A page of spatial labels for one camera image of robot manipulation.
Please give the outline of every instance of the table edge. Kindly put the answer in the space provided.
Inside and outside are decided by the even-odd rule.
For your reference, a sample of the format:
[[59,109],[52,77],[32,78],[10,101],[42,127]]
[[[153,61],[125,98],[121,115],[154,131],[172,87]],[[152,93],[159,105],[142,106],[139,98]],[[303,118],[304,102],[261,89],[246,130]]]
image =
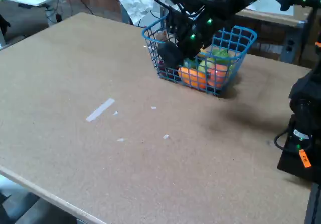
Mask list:
[[22,178],[21,176],[15,174],[9,169],[0,166],[0,174],[6,177],[7,179],[15,182],[16,184],[21,185],[26,188],[33,194],[39,196],[50,204],[62,209],[63,211],[73,215],[75,218],[78,218],[88,224],[111,224],[111,222],[103,222],[94,216],[82,211],[81,209],[75,207],[74,205],[64,201],[63,199],[51,194],[50,192],[42,189],[41,187],[29,182],[28,180]]

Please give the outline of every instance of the white paper scrap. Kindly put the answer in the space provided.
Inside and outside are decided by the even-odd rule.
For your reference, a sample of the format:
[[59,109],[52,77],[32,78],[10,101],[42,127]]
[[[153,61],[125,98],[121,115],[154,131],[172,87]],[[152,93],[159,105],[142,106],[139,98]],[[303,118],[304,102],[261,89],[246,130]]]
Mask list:
[[108,109],[115,102],[112,98],[108,99],[105,103],[103,103],[98,109],[96,109],[91,115],[89,115],[86,120],[92,121],[95,120],[99,115],[101,115],[106,109]]

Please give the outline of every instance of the white cloth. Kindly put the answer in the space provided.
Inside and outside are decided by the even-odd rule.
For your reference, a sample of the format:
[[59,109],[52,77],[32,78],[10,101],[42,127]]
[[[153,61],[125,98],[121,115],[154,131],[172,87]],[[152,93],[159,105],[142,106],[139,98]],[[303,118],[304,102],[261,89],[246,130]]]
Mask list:
[[[170,0],[165,1],[167,4],[172,5]],[[134,24],[146,16],[146,14],[152,10],[155,5],[158,5],[154,0],[120,0],[120,2],[127,10]],[[248,8],[256,11],[293,16],[293,7],[291,7],[287,12],[282,12],[280,11],[280,4],[276,0],[258,0],[252,5],[248,6]]]

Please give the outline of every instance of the orange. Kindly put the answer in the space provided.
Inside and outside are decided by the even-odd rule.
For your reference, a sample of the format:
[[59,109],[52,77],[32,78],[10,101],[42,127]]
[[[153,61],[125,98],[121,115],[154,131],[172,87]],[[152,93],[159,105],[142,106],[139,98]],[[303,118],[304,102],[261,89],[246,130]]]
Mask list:
[[221,88],[225,82],[225,80],[228,79],[228,76],[225,75],[228,74],[227,72],[227,66],[215,64],[215,70],[210,68],[207,70],[207,72],[210,74],[210,77],[208,79],[208,85],[215,87],[215,88]]
[[197,72],[196,70],[188,69],[186,67],[180,67],[178,72],[179,77],[185,84],[195,88],[199,87],[201,89],[205,89],[206,81],[204,73]]

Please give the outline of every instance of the blue wire basket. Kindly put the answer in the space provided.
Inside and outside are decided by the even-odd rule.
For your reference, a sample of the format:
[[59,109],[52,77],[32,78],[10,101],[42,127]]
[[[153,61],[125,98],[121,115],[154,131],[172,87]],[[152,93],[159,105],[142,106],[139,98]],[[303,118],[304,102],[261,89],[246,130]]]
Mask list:
[[239,26],[234,26],[231,31],[225,31],[223,28],[213,36],[211,46],[202,50],[194,60],[185,59],[184,65],[173,69],[165,67],[157,53],[158,44],[165,41],[177,43],[175,35],[166,31],[165,19],[166,16],[160,18],[142,32],[158,76],[219,96],[235,77],[246,52],[257,38],[256,33]]

